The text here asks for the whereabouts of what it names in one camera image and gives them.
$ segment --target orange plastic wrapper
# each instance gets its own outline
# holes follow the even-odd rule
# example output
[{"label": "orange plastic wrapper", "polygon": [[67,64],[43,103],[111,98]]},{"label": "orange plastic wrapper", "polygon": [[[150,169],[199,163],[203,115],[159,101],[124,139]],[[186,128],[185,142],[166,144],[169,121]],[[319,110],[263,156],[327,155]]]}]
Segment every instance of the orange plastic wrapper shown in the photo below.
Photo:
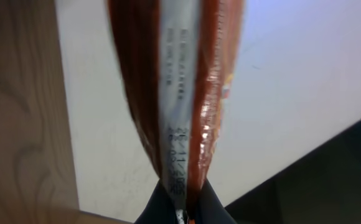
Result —
[{"label": "orange plastic wrapper", "polygon": [[131,117],[176,210],[192,213],[228,95],[243,0],[109,0]]}]

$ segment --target plastic packaging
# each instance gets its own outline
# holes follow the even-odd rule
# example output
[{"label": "plastic packaging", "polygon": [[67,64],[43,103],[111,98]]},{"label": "plastic packaging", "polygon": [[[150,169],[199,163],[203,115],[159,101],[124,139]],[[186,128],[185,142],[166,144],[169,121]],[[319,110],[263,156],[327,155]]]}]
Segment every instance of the plastic packaging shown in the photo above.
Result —
[{"label": "plastic packaging", "polygon": [[207,176],[239,41],[242,0],[109,0],[129,110],[179,211]]}]

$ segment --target wood grain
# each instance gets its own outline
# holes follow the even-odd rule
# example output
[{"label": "wood grain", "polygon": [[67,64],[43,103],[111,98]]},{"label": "wood grain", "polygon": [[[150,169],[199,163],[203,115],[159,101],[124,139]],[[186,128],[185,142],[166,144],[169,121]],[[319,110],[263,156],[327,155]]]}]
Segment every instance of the wood grain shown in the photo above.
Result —
[{"label": "wood grain", "polygon": [[80,212],[76,224],[125,224],[125,223],[127,222],[122,222],[119,220],[114,220],[112,218],[106,218],[91,213]]},{"label": "wood grain", "polygon": [[54,0],[0,0],[0,224],[75,223]]}]

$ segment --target white label strip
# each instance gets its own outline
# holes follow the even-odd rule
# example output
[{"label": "white label strip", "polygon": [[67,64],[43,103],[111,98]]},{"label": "white label strip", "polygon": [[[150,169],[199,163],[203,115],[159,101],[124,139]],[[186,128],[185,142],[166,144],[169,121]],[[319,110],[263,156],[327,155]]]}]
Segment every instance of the white label strip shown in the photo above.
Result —
[{"label": "white label strip", "polygon": [[160,0],[159,128],[162,182],[185,209],[200,1]]}]

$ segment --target white surface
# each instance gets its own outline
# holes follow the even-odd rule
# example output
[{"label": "white surface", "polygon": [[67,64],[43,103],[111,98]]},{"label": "white surface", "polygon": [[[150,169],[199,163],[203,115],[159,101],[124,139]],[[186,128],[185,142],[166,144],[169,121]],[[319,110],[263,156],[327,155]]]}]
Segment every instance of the white surface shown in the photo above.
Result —
[{"label": "white surface", "polygon": [[[361,0],[250,0],[209,179],[224,205],[361,119]],[[135,221],[157,177],[102,0],[57,2],[80,208]]]}]

